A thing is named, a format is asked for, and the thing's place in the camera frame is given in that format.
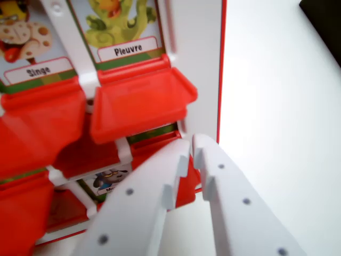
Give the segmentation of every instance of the red plastic flap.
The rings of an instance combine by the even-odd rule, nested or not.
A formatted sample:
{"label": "red plastic flap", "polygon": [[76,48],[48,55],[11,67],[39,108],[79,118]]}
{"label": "red plastic flap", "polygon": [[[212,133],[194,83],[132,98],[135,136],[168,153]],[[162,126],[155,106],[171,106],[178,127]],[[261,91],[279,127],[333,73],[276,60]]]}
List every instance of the red plastic flap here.
{"label": "red plastic flap", "polygon": [[82,136],[63,148],[53,163],[53,166],[62,171],[66,178],[119,163],[115,142],[98,145],[92,140],[89,134],[90,120],[91,115],[86,114]]}
{"label": "red plastic flap", "polygon": [[0,179],[53,163],[82,133],[85,95],[76,80],[4,95],[0,118]]}
{"label": "red plastic flap", "polygon": [[0,255],[27,255],[46,232],[53,195],[48,172],[0,186]]}
{"label": "red plastic flap", "polygon": [[197,89],[176,68],[105,84],[97,88],[91,135],[104,143],[176,122],[197,97]]}

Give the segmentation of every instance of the card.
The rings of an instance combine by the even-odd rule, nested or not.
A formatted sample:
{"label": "card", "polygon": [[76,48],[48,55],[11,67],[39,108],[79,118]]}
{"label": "card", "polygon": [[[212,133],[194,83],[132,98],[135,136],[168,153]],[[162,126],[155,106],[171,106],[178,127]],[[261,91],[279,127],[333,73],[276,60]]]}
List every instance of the card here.
{"label": "card", "polygon": [[131,172],[132,165],[124,164],[84,177],[78,183],[94,200],[103,202],[106,193],[111,192]]}
{"label": "card", "polygon": [[155,0],[68,0],[95,66],[107,70],[165,53]]}
{"label": "card", "polygon": [[0,1],[0,69],[5,93],[76,75],[40,1]]}

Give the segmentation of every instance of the red compartment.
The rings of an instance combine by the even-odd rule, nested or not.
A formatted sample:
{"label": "red compartment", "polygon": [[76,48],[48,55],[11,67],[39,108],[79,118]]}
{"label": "red compartment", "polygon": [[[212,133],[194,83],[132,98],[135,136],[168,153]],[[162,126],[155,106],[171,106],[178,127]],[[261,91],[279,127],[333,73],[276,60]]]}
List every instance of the red compartment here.
{"label": "red compartment", "polygon": [[82,132],[85,96],[76,79],[2,96],[0,179],[50,165]]}
{"label": "red compartment", "polygon": [[53,193],[47,232],[54,232],[88,220],[85,206],[69,190]]}
{"label": "red compartment", "polygon": [[1,255],[30,255],[46,233],[52,195],[46,171],[0,185]]}
{"label": "red compartment", "polygon": [[116,144],[114,142],[96,144],[89,134],[90,122],[91,115],[86,114],[82,136],[63,148],[53,163],[66,178],[119,163]]}
{"label": "red compartment", "polygon": [[198,97],[191,82],[170,67],[166,55],[100,75],[103,86],[96,91],[91,124],[96,143],[181,120],[187,104]]}

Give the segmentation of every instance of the white surface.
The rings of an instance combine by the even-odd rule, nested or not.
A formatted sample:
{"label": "white surface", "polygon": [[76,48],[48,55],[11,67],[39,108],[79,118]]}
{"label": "white surface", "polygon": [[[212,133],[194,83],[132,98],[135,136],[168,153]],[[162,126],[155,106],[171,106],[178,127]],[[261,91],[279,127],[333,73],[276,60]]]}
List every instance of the white surface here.
{"label": "white surface", "polygon": [[100,81],[66,0],[41,0],[41,2],[78,74],[80,87],[87,99],[93,99]]}
{"label": "white surface", "polygon": [[[307,255],[337,256],[341,69],[298,3],[229,0],[220,142]],[[201,195],[169,212],[159,255],[214,255],[209,216]]]}
{"label": "white surface", "polygon": [[189,158],[190,143],[177,139],[137,167],[108,195],[72,256],[157,255]]}
{"label": "white surface", "polygon": [[217,137],[222,0],[158,0],[165,47],[176,67],[198,89],[188,105],[187,139]]}
{"label": "white surface", "polygon": [[192,146],[217,256],[306,255],[215,140],[195,134]]}
{"label": "white surface", "polygon": [[[210,220],[209,203],[204,202],[202,193],[196,197],[194,203],[166,214],[159,256],[215,255],[212,223],[207,221]],[[69,256],[83,236],[39,246],[34,256]]]}

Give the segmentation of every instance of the toy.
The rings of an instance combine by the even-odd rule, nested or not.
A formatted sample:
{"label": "toy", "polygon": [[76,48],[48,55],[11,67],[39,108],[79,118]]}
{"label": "toy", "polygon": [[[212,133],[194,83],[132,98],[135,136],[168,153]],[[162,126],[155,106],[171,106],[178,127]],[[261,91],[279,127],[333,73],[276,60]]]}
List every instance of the toy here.
{"label": "toy", "polygon": [[[165,14],[165,3],[97,3],[94,9],[90,2],[77,0],[41,0],[41,5],[18,0],[2,5],[5,10],[5,6],[26,4],[30,15],[23,12],[18,16],[36,22],[38,33],[44,25],[47,30],[40,30],[45,34],[40,35],[50,40],[44,46],[44,40],[39,39],[41,47],[49,48],[45,52],[21,57],[21,51],[16,50],[14,56],[1,59],[0,205],[11,206],[0,207],[0,225],[7,234],[0,240],[5,256],[29,255],[35,245],[84,231],[100,211],[108,190],[115,191],[125,175],[162,147],[185,137],[186,132],[203,129],[217,136],[221,18],[215,20],[219,26],[213,26],[219,31],[217,38],[214,29],[206,32],[207,38],[217,42],[217,51],[210,53],[215,58],[201,53],[210,75],[201,76],[196,83],[215,95],[210,98],[212,94],[202,91],[201,100],[208,110],[203,112],[198,106],[187,110],[187,105],[196,101],[198,90],[192,84],[194,68],[186,62],[197,60],[187,55],[193,53],[191,50],[182,49],[186,45],[193,49],[191,45],[169,47],[171,20]],[[195,10],[206,12],[200,5]],[[177,21],[181,17],[188,19],[188,14],[180,14]],[[188,25],[180,23],[183,28]],[[203,24],[207,22],[198,20],[197,27]],[[112,35],[117,41],[110,44],[115,45],[102,47],[97,39],[88,37],[111,26],[110,33],[115,32]],[[196,46],[206,47],[199,33],[185,30],[188,39],[197,41]],[[174,49],[181,53],[177,58]],[[196,67],[197,73],[203,75],[200,68]],[[210,86],[205,81],[208,76]],[[215,122],[209,121],[212,116]],[[199,171],[192,158],[189,163],[187,176],[178,183],[176,207],[192,202],[200,189]],[[159,175],[167,173],[160,168]]]}

